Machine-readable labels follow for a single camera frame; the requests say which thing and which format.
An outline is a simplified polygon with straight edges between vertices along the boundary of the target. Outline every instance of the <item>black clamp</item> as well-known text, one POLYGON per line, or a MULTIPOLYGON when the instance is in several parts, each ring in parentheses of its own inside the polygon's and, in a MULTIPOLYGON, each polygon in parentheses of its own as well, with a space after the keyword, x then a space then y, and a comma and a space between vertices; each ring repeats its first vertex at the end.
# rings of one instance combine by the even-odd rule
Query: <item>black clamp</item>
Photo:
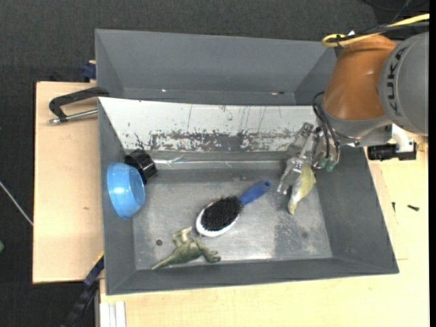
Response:
POLYGON ((92 97, 109 97, 109 92, 101 87, 93 87, 79 92, 70 93, 68 95, 62 95, 60 97, 53 98, 48 107, 57 119, 51 119, 49 123, 64 123, 72 119, 79 119, 80 117, 88 116, 91 114, 97 114, 97 109, 87 112, 80 112, 67 116, 61 109, 61 106, 66 106, 71 103, 76 103, 92 97))

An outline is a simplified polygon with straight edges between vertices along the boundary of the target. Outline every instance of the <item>metal tray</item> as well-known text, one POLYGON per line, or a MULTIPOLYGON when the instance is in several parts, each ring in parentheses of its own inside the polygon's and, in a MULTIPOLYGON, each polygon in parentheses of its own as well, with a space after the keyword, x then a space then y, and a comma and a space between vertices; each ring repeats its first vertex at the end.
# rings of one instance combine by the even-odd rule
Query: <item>metal tray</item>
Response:
POLYGON ((275 187, 285 150, 325 89, 334 52, 318 43, 131 31, 96 32, 108 294, 397 273, 362 149, 345 148, 294 216, 275 187), (146 203, 119 218, 106 170, 141 148, 159 173, 146 203), (204 239, 222 261, 151 267, 210 201, 267 178, 235 227, 204 239))

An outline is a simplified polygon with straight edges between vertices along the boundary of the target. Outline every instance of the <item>black cable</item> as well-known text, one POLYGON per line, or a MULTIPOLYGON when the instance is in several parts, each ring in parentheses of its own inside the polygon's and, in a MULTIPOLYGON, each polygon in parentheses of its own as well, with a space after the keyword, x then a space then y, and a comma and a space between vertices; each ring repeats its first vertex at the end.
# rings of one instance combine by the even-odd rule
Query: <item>black cable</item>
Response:
POLYGON ((324 157, 326 159, 328 159, 328 157, 330 156, 330 141, 328 139, 328 132, 327 132, 327 126, 325 124, 325 122, 322 120, 321 117, 321 112, 320 109, 318 108, 318 105, 316 104, 316 99, 318 98, 318 96, 322 95, 324 92, 319 92, 313 99, 312 99, 312 107, 313 107, 313 111, 315 112, 315 115, 317 116, 317 118, 321 121, 322 124, 322 131, 324 132, 324 137, 326 138, 326 154, 324 155, 324 157))
POLYGON ((398 11, 397 8, 389 8, 389 7, 384 7, 384 6, 379 6, 374 4, 373 2, 369 1, 369 0, 358 0, 358 1, 362 1, 364 3, 366 3, 367 5, 370 5, 372 7, 378 8, 380 10, 385 10, 385 11, 398 11))
POLYGON ((312 106, 314 108, 315 114, 318 116, 318 118, 321 120, 321 122, 327 126, 328 131, 330 132, 330 135, 332 136, 333 142, 334 142, 334 149, 336 151, 336 159, 335 162, 338 163, 339 161, 339 154, 340 154, 340 144, 337 139, 337 136, 333 130, 332 125, 330 124, 330 121, 327 119, 327 116, 323 113, 322 109, 318 107, 316 103, 316 99, 324 94, 324 92, 319 92, 313 99, 312 99, 312 106))
POLYGON ((400 15, 400 13, 401 13, 404 9, 406 9, 407 11, 410 11, 410 10, 416 10, 416 9, 418 9, 419 7, 421 7, 422 5, 424 5, 425 3, 427 3, 429 0, 424 0, 423 2, 416 3, 416 4, 413 4, 413 5, 409 5, 410 2, 411 2, 412 0, 405 0, 405 3, 403 4, 403 6, 401 6, 400 9, 391 8, 391 7, 385 7, 385 6, 380 6, 380 5, 377 5, 377 4, 373 3, 373 2, 370 1, 370 0, 357 0, 357 1, 361 1, 361 2, 363 2, 363 3, 365 3, 365 4, 367 4, 367 5, 370 5, 371 7, 377 8, 377 9, 379 9, 379 10, 391 11, 391 12, 397 12, 397 15, 396 15, 395 18, 393 19, 393 21, 395 21, 395 19, 398 18, 398 16, 400 15))

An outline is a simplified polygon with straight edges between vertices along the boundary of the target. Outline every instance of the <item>wire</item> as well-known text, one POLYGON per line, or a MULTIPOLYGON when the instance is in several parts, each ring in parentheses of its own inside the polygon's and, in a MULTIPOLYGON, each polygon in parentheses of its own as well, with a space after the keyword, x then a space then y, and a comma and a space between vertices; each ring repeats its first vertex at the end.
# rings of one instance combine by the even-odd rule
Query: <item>wire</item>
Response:
POLYGON ((18 210, 21 212, 21 214, 23 215, 23 217, 29 222, 30 225, 33 226, 33 222, 30 219, 30 217, 27 215, 27 213, 25 212, 25 210, 22 209, 22 207, 20 206, 19 203, 17 203, 17 201, 15 200, 14 196, 12 196, 12 194, 9 192, 9 190, 6 189, 6 186, 0 181, 0 187, 3 188, 3 190, 6 192, 7 196, 10 197, 10 199, 12 200, 12 202, 15 204, 16 208, 18 208, 18 210))
POLYGON ((328 131, 330 132, 330 135, 332 136, 333 142, 334 142, 334 149, 336 151, 336 157, 334 159, 334 161, 336 162, 336 164, 339 162, 339 155, 341 154, 341 149, 340 149, 340 143, 337 139, 336 133, 333 130, 332 125, 330 124, 330 121, 327 119, 327 116, 324 114, 324 112, 322 111, 322 109, 318 106, 318 104, 316 103, 316 99, 320 96, 324 94, 324 92, 319 92, 313 99, 312 99, 312 106, 313 109, 315 111, 316 116, 321 120, 321 122, 323 123, 323 125, 326 125, 328 128, 328 131))
POLYGON ((411 18, 406 18, 405 20, 400 20, 398 22, 382 26, 381 28, 384 28, 381 31, 378 31, 376 33, 370 33, 370 34, 364 34, 361 35, 360 33, 357 33, 355 35, 343 35, 343 34, 330 34, 326 37, 323 37, 321 40, 321 43, 325 47, 336 47, 336 46, 346 46, 353 44, 354 42, 368 39, 369 37, 373 37, 375 35, 379 35, 381 33, 384 33, 391 27, 400 27, 400 26, 409 26, 417 22, 422 22, 424 20, 429 20, 430 14, 421 14, 419 16, 414 16, 411 18))
POLYGON ((370 1, 370 0, 357 0, 357 1, 361 1, 361 2, 363 2, 363 3, 365 3, 365 4, 367 4, 367 5, 370 5, 371 7, 377 8, 377 9, 379 9, 379 10, 391 11, 391 12, 396 12, 396 11, 399 10, 399 13, 397 14, 397 16, 395 16, 395 18, 393 18, 393 20, 392 20, 392 21, 394 21, 394 20, 399 16, 399 14, 400 14, 400 13, 401 13, 405 8, 407 9, 407 11, 409 11, 409 8, 410 8, 411 10, 415 10, 415 9, 418 9, 419 7, 421 7, 422 5, 424 5, 425 3, 427 3, 429 0, 424 0, 423 2, 416 3, 416 4, 414 4, 413 6, 409 6, 409 4, 410 4, 410 2, 411 2, 412 0, 405 0, 405 3, 404 3, 404 5, 401 7, 401 9, 396 9, 396 8, 391 8, 391 7, 385 7, 385 6, 376 5, 375 3, 373 3, 373 2, 370 1))
POLYGON ((326 139, 326 154, 324 155, 324 157, 326 159, 328 159, 328 157, 330 156, 330 142, 328 139, 328 133, 327 133, 327 126, 326 123, 323 121, 322 117, 321 117, 321 113, 320 110, 318 108, 318 105, 316 104, 315 100, 318 98, 318 96, 322 95, 324 93, 324 91, 319 92, 313 99, 312 99, 312 107, 313 107, 313 111, 315 112, 315 115, 317 116, 317 118, 321 121, 322 124, 322 131, 324 133, 324 137, 326 139))
POLYGON ((376 5, 376 4, 374 4, 372 1, 369 1, 369 0, 359 0, 359 1, 362 1, 362 2, 366 3, 367 5, 370 5, 370 6, 372 6, 372 7, 378 8, 378 9, 380 9, 380 10, 385 10, 385 11, 398 11, 398 9, 396 9, 396 8, 389 8, 389 7, 384 7, 384 6, 376 5))

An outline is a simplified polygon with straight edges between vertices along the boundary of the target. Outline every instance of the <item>yellow object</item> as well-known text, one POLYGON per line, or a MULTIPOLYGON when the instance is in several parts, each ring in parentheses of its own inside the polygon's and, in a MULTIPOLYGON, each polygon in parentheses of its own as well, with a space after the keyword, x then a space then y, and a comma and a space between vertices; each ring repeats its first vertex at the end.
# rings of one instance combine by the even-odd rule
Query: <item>yellow object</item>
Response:
POLYGON ((311 166, 307 163, 304 163, 302 165, 301 175, 294 183, 294 186, 292 187, 291 198, 287 203, 287 210, 291 213, 291 215, 295 213, 297 204, 310 193, 315 183, 316 179, 311 166))
MULTIPOLYGON (((387 25, 387 27, 395 27, 398 25, 409 25, 409 24, 421 22, 421 21, 427 20, 427 19, 430 19, 430 14, 421 14, 419 16, 407 18, 405 20, 400 20, 399 22, 392 23, 390 25, 387 25)), ((357 42, 359 40, 364 40, 364 39, 367 39, 368 37, 372 37, 374 35, 379 35, 382 33, 383 33, 383 31, 380 31, 379 33, 372 33, 372 34, 357 36, 357 37, 353 37, 352 39, 344 40, 341 42, 339 40, 337 42, 336 41, 328 42, 327 40, 332 39, 332 38, 340 39, 342 37, 346 37, 346 35, 343 35, 343 34, 330 34, 330 35, 327 35, 326 37, 323 37, 323 39, 321 40, 321 43, 325 47, 346 46, 349 44, 353 44, 354 42, 357 42)))

